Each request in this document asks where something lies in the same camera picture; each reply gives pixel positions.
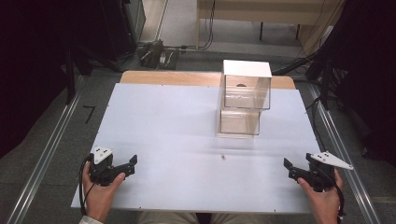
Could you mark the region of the clear drawer cabinet white top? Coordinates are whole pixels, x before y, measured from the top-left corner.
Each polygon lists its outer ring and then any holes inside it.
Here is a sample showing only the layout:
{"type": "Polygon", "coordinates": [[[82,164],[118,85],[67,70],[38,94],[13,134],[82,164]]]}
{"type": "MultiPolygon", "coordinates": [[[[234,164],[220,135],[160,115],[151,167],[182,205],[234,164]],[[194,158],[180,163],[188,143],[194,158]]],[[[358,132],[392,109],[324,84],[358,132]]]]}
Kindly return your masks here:
{"type": "Polygon", "coordinates": [[[221,74],[223,108],[268,110],[272,72],[268,62],[224,60],[221,74]]]}

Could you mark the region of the person's right hand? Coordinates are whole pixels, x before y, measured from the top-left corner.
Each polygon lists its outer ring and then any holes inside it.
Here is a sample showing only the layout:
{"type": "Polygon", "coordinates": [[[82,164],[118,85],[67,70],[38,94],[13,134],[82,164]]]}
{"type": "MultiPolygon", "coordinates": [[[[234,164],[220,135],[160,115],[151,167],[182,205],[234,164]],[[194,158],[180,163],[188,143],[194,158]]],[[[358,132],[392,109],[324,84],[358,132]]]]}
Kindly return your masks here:
{"type": "Polygon", "coordinates": [[[341,205],[337,188],[331,188],[324,192],[315,192],[302,178],[298,179],[298,184],[308,197],[314,217],[337,217],[341,205]]]}

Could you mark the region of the black curtain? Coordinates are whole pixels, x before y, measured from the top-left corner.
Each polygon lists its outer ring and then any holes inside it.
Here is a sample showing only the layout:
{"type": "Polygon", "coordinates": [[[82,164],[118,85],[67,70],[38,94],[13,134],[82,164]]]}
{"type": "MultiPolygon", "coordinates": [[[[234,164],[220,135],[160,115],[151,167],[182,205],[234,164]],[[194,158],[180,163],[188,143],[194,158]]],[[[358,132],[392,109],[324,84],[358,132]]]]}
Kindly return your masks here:
{"type": "Polygon", "coordinates": [[[360,119],[368,151],[396,167],[396,0],[346,0],[306,77],[346,75],[335,94],[360,119]]]}
{"type": "Polygon", "coordinates": [[[77,48],[89,0],[0,0],[0,159],[18,146],[54,98],[71,88],[63,65],[92,68],[77,48]]]}

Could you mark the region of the light wooden desk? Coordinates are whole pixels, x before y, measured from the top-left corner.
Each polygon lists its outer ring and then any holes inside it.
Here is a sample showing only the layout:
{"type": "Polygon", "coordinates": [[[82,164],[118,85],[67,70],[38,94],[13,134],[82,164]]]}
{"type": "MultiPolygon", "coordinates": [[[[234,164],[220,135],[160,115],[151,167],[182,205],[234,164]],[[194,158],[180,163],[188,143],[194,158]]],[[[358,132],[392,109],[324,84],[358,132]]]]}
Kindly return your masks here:
{"type": "Polygon", "coordinates": [[[297,38],[305,54],[318,49],[320,39],[334,26],[346,0],[196,0],[195,47],[202,19],[256,21],[299,25],[297,38]]]}

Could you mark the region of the clear plastic drawer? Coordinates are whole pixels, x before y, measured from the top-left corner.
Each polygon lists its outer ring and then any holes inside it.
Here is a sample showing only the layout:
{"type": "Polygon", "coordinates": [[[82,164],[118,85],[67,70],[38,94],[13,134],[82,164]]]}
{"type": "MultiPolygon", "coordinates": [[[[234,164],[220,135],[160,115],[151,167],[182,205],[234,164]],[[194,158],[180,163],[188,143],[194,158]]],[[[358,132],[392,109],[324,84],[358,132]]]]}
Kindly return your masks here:
{"type": "Polygon", "coordinates": [[[226,136],[254,136],[260,134],[260,112],[244,109],[221,109],[218,134],[226,136]]]}

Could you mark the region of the power strip with plugs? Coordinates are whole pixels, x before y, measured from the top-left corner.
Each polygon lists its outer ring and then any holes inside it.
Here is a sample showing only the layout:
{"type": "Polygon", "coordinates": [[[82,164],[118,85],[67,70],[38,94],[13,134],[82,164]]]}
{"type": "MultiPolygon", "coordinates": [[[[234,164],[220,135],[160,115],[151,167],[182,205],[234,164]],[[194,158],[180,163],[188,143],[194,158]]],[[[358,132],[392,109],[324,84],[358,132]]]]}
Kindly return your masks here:
{"type": "Polygon", "coordinates": [[[168,48],[161,39],[148,42],[137,50],[140,65],[160,70],[175,70],[179,57],[179,50],[168,48]]]}

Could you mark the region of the black cabinet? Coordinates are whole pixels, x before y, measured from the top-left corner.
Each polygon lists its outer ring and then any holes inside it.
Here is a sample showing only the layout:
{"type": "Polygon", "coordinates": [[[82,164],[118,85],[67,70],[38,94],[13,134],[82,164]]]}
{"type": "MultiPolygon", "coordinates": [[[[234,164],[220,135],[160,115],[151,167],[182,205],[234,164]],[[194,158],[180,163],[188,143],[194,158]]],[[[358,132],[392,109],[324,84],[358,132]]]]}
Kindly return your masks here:
{"type": "Polygon", "coordinates": [[[134,53],[146,22],[142,0],[100,0],[116,58],[134,53]]]}

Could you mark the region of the person's left hand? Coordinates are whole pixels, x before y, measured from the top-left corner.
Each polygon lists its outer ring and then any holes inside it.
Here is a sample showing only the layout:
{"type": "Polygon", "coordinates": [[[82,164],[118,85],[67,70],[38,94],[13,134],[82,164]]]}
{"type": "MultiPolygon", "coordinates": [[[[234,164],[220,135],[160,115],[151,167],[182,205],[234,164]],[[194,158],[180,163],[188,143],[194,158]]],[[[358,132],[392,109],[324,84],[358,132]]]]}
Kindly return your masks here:
{"type": "Polygon", "coordinates": [[[82,186],[85,195],[86,215],[103,224],[112,206],[114,195],[125,178],[125,173],[119,174],[107,187],[93,184],[89,176],[90,163],[86,162],[82,173],[82,186]]]}

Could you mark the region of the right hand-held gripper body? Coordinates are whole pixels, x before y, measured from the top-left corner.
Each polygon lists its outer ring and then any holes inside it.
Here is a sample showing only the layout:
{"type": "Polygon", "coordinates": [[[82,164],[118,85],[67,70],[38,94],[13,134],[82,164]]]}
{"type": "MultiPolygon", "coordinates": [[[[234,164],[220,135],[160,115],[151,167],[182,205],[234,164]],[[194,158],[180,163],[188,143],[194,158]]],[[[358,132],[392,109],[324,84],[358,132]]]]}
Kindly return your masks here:
{"type": "Polygon", "coordinates": [[[317,154],[307,153],[305,157],[309,162],[309,179],[307,182],[316,192],[322,192],[335,185],[334,168],[353,170],[352,164],[337,158],[329,151],[317,154]]]}

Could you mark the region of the black metal stand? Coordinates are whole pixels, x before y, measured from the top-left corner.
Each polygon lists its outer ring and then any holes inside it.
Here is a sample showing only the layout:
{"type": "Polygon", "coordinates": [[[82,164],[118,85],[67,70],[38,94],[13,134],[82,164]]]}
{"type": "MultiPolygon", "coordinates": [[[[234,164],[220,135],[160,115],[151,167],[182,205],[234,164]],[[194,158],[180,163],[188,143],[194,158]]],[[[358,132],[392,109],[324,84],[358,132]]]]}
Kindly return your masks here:
{"type": "Polygon", "coordinates": [[[121,72],[121,69],[111,61],[100,56],[98,53],[83,46],[71,38],[64,42],[64,59],[67,97],[65,103],[70,105],[77,95],[74,67],[76,66],[83,76],[89,76],[92,73],[92,66],[88,59],[94,59],[104,67],[114,72],[121,72]]]}
{"type": "Polygon", "coordinates": [[[313,61],[309,66],[305,76],[308,80],[314,80],[322,75],[321,89],[319,94],[319,100],[326,110],[328,107],[329,98],[329,85],[331,82],[331,77],[333,75],[332,58],[326,56],[325,54],[316,53],[313,57],[313,61]]]}

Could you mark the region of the metal floor rail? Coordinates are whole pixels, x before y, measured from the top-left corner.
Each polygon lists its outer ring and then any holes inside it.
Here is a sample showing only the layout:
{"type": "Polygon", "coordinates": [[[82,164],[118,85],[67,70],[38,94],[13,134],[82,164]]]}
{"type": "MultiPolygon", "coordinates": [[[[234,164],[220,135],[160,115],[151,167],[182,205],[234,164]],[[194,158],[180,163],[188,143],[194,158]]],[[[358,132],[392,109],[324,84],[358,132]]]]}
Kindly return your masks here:
{"type": "Polygon", "coordinates": [[[17,198],[10,215],[7,217],[6,224],[22,224],[26,213],[38,191],[38,188],[47,172],[50,161],[54,156],[64,131],[71,119],[78,104],[81,92],[87,82],[87,78],[79,76],[76,84],[76,95],[72,97],[68,105],[63,105],[62,114],[56,121],[56,125],[51,131],[50,137],[43,147],[35,166],[31,169],[29,178],[24,183],[21,193],[17,198]]]}
{"type": "Polygon", "coordinates": [[[364,186],[357,166],[354,164],[341,134],[339,133],[332,112],[326,110],[319,100],[320,90],[316,85],[309,87],[310,95],[313,98],[313,105],[310,107],[312,115],[312,127],[318,137],[319,145],[322,149],[329,149],[340,159],[354,166],[353,170],[345,170],[344,175],[353,197],[361,211],[365,224],[382,224],[374,203],[364,186]]]}

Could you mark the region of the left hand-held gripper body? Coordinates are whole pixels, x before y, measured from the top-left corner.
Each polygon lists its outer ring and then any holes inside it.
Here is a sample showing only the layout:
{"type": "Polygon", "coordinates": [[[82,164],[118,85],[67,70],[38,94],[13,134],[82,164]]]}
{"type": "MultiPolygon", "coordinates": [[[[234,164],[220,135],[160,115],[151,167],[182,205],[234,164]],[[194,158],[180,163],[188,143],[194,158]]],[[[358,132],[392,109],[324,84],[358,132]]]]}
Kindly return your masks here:
{"type": "Polygon", "coordinates": [[[113,149],[95,147],[91,156],[90,179],[94,184],[106,187],[123,172],[124,166],[113,166],[113,149]]]}

